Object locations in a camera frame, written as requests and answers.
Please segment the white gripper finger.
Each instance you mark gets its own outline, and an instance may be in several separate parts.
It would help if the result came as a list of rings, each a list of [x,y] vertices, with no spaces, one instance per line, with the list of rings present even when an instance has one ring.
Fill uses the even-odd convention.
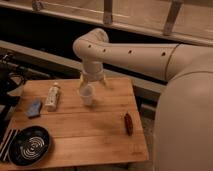
[[[79,82],[79,88],[78,88],[78,91],[79,91],[79,94],[82,94],[82,91],[84,90],[84,88],[86,87],[87,85],[87,80],[84,78],[84,75],[81,74],[80,75],[80,78],[79,78],[80,82]]]
[[[109,88],[108,81],[105,75],[103,76],[100,82],[104,87]]]

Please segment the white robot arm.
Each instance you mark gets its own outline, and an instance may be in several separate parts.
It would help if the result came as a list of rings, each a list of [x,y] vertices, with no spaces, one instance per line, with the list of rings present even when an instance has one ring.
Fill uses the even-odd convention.
[[[73,42],[83,77],[98,81],[103,63],[163,85],[153,130],[153,171],[213,171],[213,47],[111,43],[96,28]]]

